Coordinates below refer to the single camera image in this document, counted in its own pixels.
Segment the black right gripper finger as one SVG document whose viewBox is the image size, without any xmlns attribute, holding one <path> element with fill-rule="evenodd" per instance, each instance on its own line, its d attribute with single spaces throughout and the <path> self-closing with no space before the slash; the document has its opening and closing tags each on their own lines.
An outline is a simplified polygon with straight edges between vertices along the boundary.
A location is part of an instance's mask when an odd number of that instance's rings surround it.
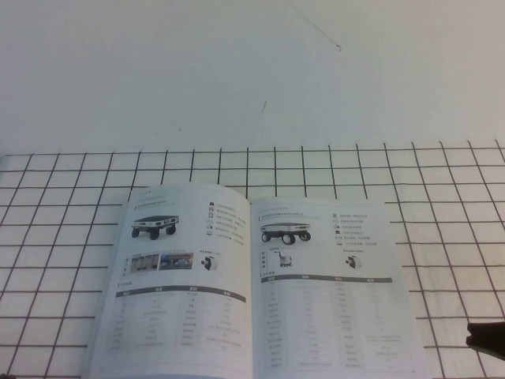
<svg viewBox="0 0 505 379">
<path fill-rule="evenodd" d="M 496 338 L 484 338 L 478 336 L 467 336 L 466 345 L 482 354 L 492 356 L 500 360 L 505 359 L 504 341 Z"/>
<path fill-rule="evenodd" d="M 504 336 L 505 323 L 469 323 L 467 331 L 471 336 Z"/>
</svg>

